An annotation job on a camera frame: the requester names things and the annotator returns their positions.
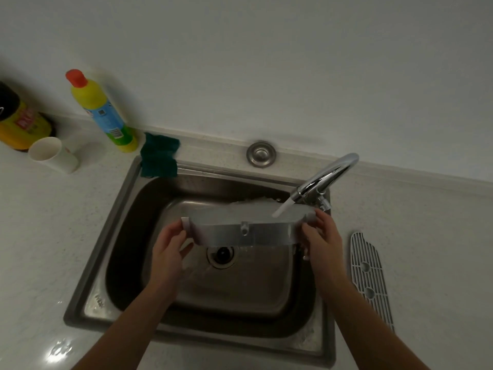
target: chrome faucet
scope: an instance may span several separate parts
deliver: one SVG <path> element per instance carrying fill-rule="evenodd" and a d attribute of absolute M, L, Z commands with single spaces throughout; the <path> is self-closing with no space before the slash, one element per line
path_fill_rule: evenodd
<path fill-rule="evenodd" d="M 358 161 L 359 155 L 357 153 L 346 154 L 315 174 L 302 185 L 296 187 L 291 193 L 290 198 L 295 203 L 303 200 L 315 200 L 320 209 L 329 211 L 331 206 L 329 201 L 324 197 L 325 191 L 351 167 L 356 165 Z"/>

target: drain strainer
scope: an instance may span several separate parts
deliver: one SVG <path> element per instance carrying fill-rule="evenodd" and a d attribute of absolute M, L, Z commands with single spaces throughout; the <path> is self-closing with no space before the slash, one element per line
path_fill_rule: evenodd
<path fill-rule="evenodd" d="M 351 236 L 351 279 L 358 291 L 395 332 L 382 264 L 377 250 L 363 238 L 362 232 L 355 232 Z"/>
<path fill-rule="evenodd" d="M 227 269 L 231 267 L 238 258 L 236 247 L 207 248 L 207 260 L 216 269 Z"/>

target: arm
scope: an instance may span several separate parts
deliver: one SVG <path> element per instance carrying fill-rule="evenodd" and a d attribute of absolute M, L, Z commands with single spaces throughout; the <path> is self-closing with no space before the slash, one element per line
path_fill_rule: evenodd
<path fill-rule="evenodd" d="M 342 238 L 332 217 L 317 211 L 317 227 L 302 230 L 307 239 L 317 289 L 360 369 L 429 370 L 392 332 L 346 275 Z"/>
<path fill-rule="evenodd" d="M 154 330 L 176 298 L 182 259 L 193 247 L 189 244 L 180 251 L 185 240 L 181 219 L 164 227 L 152 249 L 149 283 L 72 370 L 138 367 Z"/>

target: white countertop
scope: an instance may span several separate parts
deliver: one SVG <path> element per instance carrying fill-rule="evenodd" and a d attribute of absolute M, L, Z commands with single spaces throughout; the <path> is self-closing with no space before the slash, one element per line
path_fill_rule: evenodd
<path fill-rule="evenodd" d="M 101 335 L 67 327 L 62 317 L 137 154 L 120 153 L 99 132 L 60 134 L 82 161 L 71 175 L 0 145 L 0 369 L 69 369 Z M 299 179 L 324 163 L 280 153 L 259 170 L 239 144 L 180 139 L 184 162 Z M 361 230 L 379 251 L 397 334 L 433 369 L 490 368 L 493 198 L 355 171 L 332 188 L 333 216 L 344 239 Z M 334 369 L 356 369 L 338 330 L 336 340 Z M 58 342 L 71 348 L 66 356 L 49 355 Z M 309 367 L 160 342 L 139 366 L 209 368 Z"/>

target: stainless steel sink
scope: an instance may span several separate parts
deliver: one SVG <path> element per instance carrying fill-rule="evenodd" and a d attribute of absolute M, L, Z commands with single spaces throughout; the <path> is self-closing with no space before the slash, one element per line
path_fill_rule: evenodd
<path fill-rule="evenodd" d="M 130 168 L 64 316 L 69 326 L 105 330 L 149 279 L 160 229 L 197 207 L 261 198 L 285 201 L 299 181 L 179 165 L 173 179 Z M 335 362 L 334 323 L 296 247 L 195 246 L 183 263 L 176 302 L 155 339 Z"/>

